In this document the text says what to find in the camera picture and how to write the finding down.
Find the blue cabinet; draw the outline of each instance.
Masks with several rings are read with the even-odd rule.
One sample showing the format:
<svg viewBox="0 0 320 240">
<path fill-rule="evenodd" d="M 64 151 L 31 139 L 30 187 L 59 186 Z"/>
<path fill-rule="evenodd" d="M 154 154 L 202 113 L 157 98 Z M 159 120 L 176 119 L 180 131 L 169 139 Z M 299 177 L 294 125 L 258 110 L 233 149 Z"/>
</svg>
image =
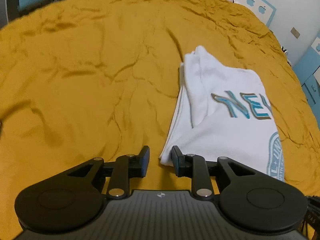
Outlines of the blue cabinet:
<svg viewBox="0 0 320 240">
<path fill-rule="evenodd" d="M 293 67 L 320 128 L 320 33 Z"/>
</svg>

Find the white wall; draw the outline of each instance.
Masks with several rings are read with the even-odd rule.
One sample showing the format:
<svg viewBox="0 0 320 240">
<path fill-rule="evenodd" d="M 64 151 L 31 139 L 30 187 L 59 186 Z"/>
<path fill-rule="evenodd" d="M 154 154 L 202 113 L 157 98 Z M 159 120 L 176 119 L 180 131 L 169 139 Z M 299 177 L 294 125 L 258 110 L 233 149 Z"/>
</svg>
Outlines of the white wall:
<svg viewBox="0 0 320 240">
<path fill-rule="evenodd" d="M 276 7 L 269 26 L 279 43 L 289 51 L 288 59 L 294 65 L 313 43 L 320 30 L 320 0 L 267 0 Z M 296 39 L 292 27 L 300 33 Z"/>
</svg>

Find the yellow bedsheet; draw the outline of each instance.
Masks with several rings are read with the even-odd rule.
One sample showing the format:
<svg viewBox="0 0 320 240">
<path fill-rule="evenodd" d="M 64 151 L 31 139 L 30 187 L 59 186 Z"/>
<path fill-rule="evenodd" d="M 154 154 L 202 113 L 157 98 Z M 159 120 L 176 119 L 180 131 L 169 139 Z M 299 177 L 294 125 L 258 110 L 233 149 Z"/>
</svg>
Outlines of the yellow bedsheet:
<svg viewBox="0 0 320 240">
<path fill-rule="evenodd" d="M 320 132 L 275 36 L 227 0 L 65 0 L 0 31 L 0 239 L 20 231 L 25 187 L 93 157 L 151 150 L 140 189 L 185 189 L 158 156 L 183 55 L 203 45 L 260 76 L 280 134 L 285 180 L 320 195 Z"/>
</svg>

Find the ribbed gray surface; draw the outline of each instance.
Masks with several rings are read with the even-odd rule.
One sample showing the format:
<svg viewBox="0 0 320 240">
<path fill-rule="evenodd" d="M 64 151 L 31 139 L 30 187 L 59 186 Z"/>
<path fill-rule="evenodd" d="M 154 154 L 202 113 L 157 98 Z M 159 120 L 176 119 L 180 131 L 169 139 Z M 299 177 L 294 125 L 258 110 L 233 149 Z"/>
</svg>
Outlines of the ribbed gray surface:
<svg viewBox="0 0 320 240">
<path fill-rule="evenodd" d="M 188 191 L 135 190 L 125 200 L 111 201 L 91 224 L 71 233 L 40 235 L 24 231 L 17 240 L 265 240 L 305 239 L 297 231 L 258 236 L 229 225 L 214 204 Z"/>
</svg>

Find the printed logo on shirt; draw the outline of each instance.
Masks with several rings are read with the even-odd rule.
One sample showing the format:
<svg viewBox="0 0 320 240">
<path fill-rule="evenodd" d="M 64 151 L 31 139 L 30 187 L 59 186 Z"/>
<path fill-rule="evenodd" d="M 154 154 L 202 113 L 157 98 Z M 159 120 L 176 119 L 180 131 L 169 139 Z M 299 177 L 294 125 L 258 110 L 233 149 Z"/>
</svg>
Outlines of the printed logo on shirt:
<svg viewBox="0 0 320 240">
<path fill-rule="evenodd" d="M 279 134 L 275 132 L 269 141 L 269 162 L 267 174 L 284 181 L 284 158 Z"/>
<path fill-rule="evenodd" d="M 223 97 L 223 96 L 219 96 L 217 94 L 211 93 L 211 96 L 213 98 L 213 100 L 215 100 L 218 103 L 223 103 L 224 105 L 227 106 L 230 117 L 233 118 L 238 118 L 238 116 L 235 113 L 235 109 L 239 110 L 247 119 L 250 119 L 250 114 L 248 109 L 235 97 L 235 95 L 227 90 L 225 91 L 229 98 L 227 97 Z M 267 104 L 266 98 L 263 95 L 260 95 L 262 104 L 260 102 L 257 102 L 256 98 L 259 98 L 256 94 L 254 93 L 239 93 L 240 98 L 243 99 L 243 101 L 245 101 L 246 103 L 249 104 L 249 108 L 250 111 L 252 113 L 252 115 L 258 119 L 258 120 L 266 120 L 266 119 L 271 119 L 271 117 L 269 116 L 268 113 L 261 113 L 257 111 L 257 109 L 264 109 L 264 107 L 262 105 L 264 105 L 266 107 L 266 109 L 268 109 L 270 111 L 270 113 L 272 114 L 271 111 L 271 106 L 269 106 Z"/>
</svg>

